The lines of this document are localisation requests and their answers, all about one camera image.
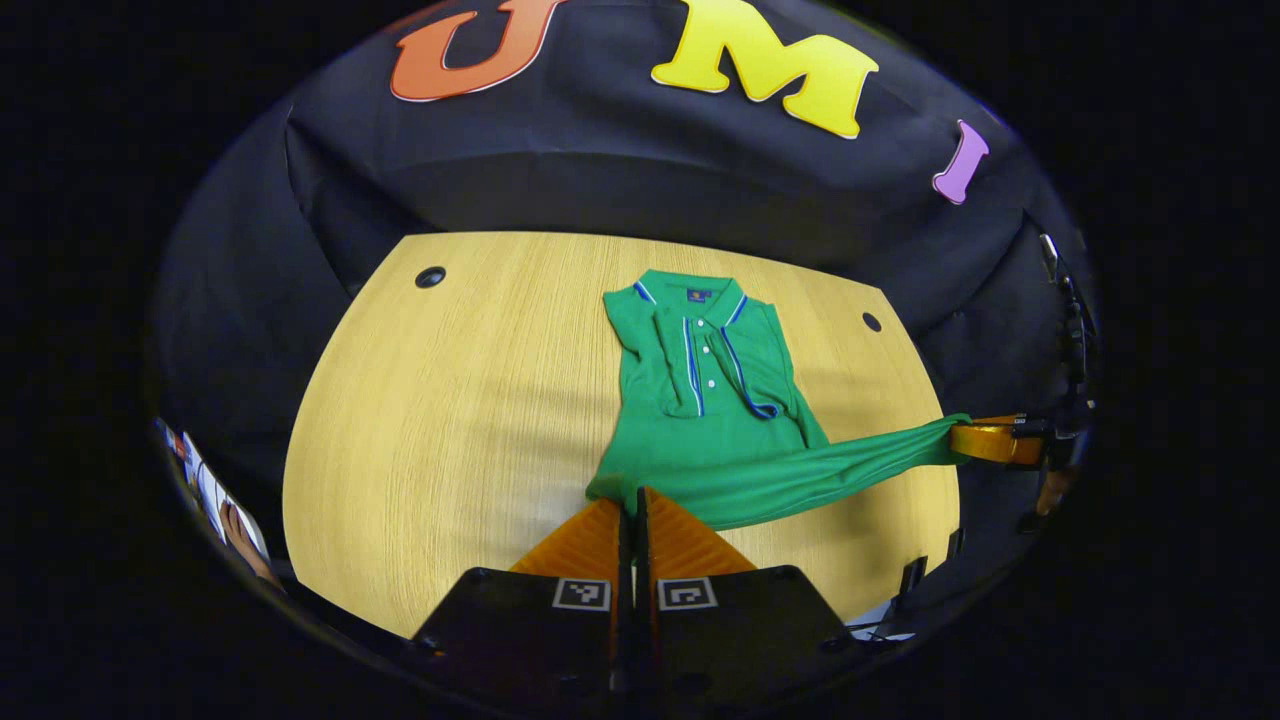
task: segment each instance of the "shirt collar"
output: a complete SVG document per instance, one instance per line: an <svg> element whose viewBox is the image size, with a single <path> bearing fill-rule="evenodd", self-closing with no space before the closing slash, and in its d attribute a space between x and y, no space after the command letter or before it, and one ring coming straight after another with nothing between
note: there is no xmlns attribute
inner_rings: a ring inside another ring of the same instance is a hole
<svg viewBox="0 0 1280 720"><path fill-rule="evenodd" d="M654 295L654 292L662 292L659 288L672 282L692 287L701 284L707 290L712 290L712 301L704 310L701 310L701 313L698 313L698 310L694 309L695 306L687 305L685 306L687 307L685 313L687 313L687 316L690 318L705 319L718 328L723 328L736 320L737 316L741 315L742 307L746 305L746 295L733 278L708 278L703 275L682 275L677 273L663 273L660 270L646 270L635 284L636 291L641 295L641 297L652 301L659 310L664 310L662 300ZM682 315L685 314L673 307L668 307L666 310L680 313Z"/></svg>

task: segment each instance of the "green polo shirt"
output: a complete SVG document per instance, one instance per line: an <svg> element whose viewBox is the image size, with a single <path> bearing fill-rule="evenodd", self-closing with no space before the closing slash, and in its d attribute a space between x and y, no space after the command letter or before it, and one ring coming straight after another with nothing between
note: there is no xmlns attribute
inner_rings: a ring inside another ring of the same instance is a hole
<svg viewBox="0 0 1280 720"><path fill-rule="evenodd" d="M635 512L649 486L727 529L963 461L947 430L966 415L831 445L795 386L777 310L732 278L649 270L604 307L623 348L622 410L589 498Z"/></svg>

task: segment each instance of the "yellow letter m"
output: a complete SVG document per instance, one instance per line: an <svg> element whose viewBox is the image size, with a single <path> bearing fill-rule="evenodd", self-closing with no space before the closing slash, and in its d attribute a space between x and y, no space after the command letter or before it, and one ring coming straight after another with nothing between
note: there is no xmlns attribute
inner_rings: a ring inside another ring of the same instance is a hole
<svg viewBox="0 0 1280 720"><path fill-rule="evenodd" d="M760 12L742 0L681 0L689 5L685 33L676 56L653 69L662 85L723 92L728 77L719 72L728 50L746 96L760 102L800 76L800 92L782 99L792 117L840 137L858 137L858 99L867 76L879 65L856 47L814 35L783 46Z"/></svg>

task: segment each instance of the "wooden table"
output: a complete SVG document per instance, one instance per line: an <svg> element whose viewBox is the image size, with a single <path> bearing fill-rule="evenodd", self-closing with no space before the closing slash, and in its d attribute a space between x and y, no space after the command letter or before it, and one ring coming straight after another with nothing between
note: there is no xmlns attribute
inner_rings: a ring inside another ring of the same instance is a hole
<svg viewBox="0 0 1280 720"><path fill-rule="evenodd" d="M419 288L433 265L445 279ZM876 288L634 238L406 237L343 316L298 411L284 473L298 580L408 637L466 569L509 568L582 509L621 406L621 346L600 296L650 268L733 277L773 302L831 442L941 416ZM908 562L924 555L937 568L957 525L955 468L928 466L721 534L760 568L797 565L852 619L897 593Z"/></svg>

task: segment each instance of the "blue stripe trim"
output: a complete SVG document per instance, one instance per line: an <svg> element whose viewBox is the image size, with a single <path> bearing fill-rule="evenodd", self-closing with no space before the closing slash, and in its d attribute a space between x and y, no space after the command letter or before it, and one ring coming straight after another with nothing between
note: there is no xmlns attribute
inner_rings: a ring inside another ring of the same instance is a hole
<svg viewBox="0 0 1280 720"><path fill-rule="evenodd" d="M685 318L685 354L689 356L689 387L692 388L694 398L698 400L698 416L701 418L704 413L703 380L698 374L698 363L694 359L694 342L689 333L689 318Z"/></svg>
<svg viewBox="0 0 1280 720"><path fill-rule="evenodd" d="M736 323L737 316L742 314L742 307L746 307L746 295L742 296L742 300L737 301L737 307L733 309L733 314L730 315L728 322L724 324L732 325L733 323Z"/></svg>
<svg viewBox="0 0 1280 720"><path fill-rule="evenodd" d="M644 297L645 300L648 300L649 302L653 302L654 305L657 305L657 304L658 304L658 301L657 301L657 300L654 300L652 295L649 295L649 290L644 287L644 283L643 283L643 282L639 282L639 281L637 281L637 282L636 282L636 283L635 283L634 286L631 286L631 287L636 288L636 292L639 292L639 293L640 293L640 297Z"/></svg>
<svg viewBox="0 0 1280 720"><path fill-rule="evenodd" d="M737 361L737 351L733 350L733 343L728 340L728 332L721 328L721 337L724 338L724 345L728 346L728 356L733 360L733 369L737 370L737 384L742 388L742 397L746 398L746 404L751 406L751 413L755 413L758 418L765 420L772 420L778 416L778 406L772 402L765 402L764 405L756 405L751 400L750 393L746 392L746 380L742 379L742 364Z"/></svg>

